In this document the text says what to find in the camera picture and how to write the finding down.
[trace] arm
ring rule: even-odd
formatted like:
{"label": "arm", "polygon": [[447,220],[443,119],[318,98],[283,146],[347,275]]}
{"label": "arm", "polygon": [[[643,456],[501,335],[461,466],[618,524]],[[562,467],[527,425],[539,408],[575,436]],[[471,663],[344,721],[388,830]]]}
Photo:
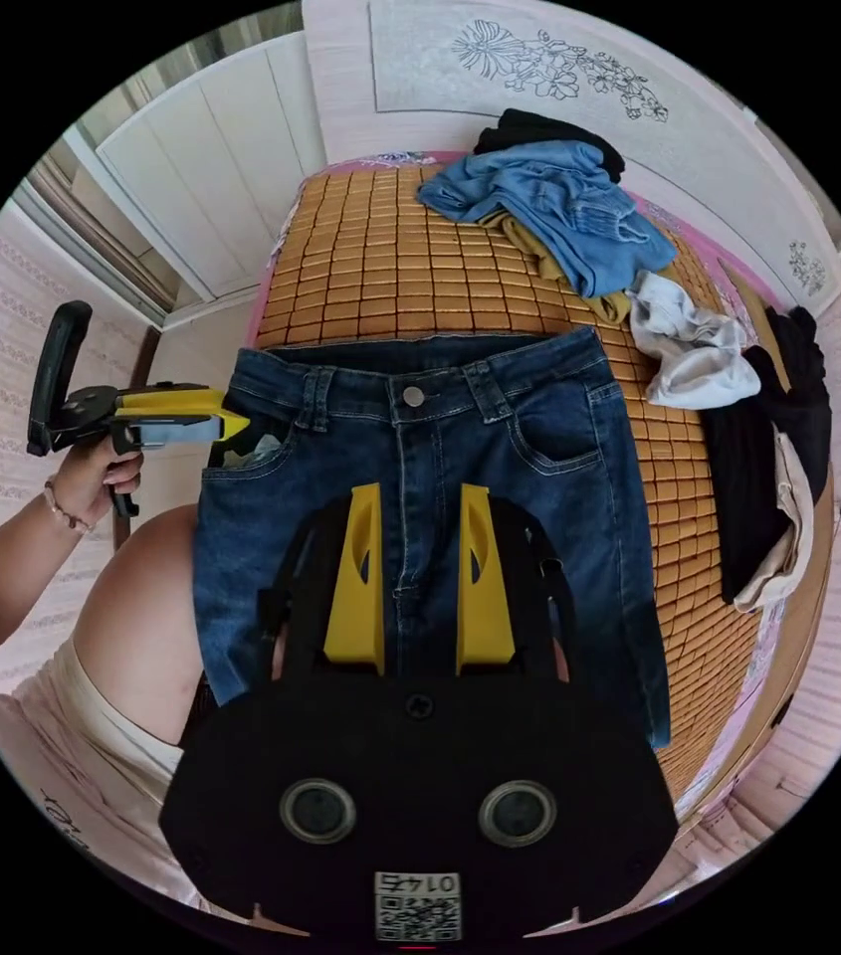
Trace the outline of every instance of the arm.
{"label": "arm", "polygon": [[[55,478],[55,498],[68,514],[95,526],[110,507],[108,487],[131,493],[142,457],[118,456],[111,440],[72,448]],[[81,533],[68,527],[40,494],[0,527],[0,646],[19,629],[52,578],[69,559]]]}

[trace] bracelet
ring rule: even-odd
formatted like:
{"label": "bracelet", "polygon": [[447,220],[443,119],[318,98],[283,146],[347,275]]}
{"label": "bracelet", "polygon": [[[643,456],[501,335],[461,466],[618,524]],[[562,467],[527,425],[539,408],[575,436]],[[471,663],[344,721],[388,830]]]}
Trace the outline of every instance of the bracelet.
{"label": "bracelet", "polygon": [[45,498],[46,504],[49,506],[49,509],[53,514],[56,515],[61,521],[63,521],[67,527],[71,530],[76,530],[79,534],[87,534],[92,527],[89,524],[86,524],[80,517],[75,517],[74,514],[69,514],[67,511],[62,510],[59,507],[59,503],[55,498],[55,478],[56,475],[52,475],[45,482],[45,489],[42,491],[42,494]]}

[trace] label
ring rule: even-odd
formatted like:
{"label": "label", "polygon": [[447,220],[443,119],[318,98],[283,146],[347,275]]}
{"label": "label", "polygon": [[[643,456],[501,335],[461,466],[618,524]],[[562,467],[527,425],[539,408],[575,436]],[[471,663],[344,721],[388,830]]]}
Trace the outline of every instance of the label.
{"label": "label", "polygon": [[460,940],[460,876],[456,872],[376,872],[373,894],[378,941]]}

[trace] jeans waistband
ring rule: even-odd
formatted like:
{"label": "jeans waistband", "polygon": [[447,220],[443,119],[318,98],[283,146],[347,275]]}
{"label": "jeans waistband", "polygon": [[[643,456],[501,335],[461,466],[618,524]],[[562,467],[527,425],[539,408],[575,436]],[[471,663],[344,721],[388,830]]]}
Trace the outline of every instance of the jeans waistband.
{"label": "jeans waistband", "polygon": [[298,413],[302,428],[331,418],[393,424],[479,409],[487,423],[510,415],[506,399],[583,372],[590,387],[613,381],[593,328],[564,335],[437,335],[272,351],[242,349],[231,392]]}

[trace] white shorts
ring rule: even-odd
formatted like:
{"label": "white shorts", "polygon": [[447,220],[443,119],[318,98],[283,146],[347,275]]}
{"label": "white shorts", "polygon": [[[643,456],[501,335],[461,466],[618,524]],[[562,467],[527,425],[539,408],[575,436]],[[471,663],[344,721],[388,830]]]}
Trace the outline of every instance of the white shorts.
{"label": "white shorts", "polygon": [[152,736],[122,716],[96,689],[69,638],[45,676],[69,726],[136,789],[160,807],[181,758],[181,749]]}

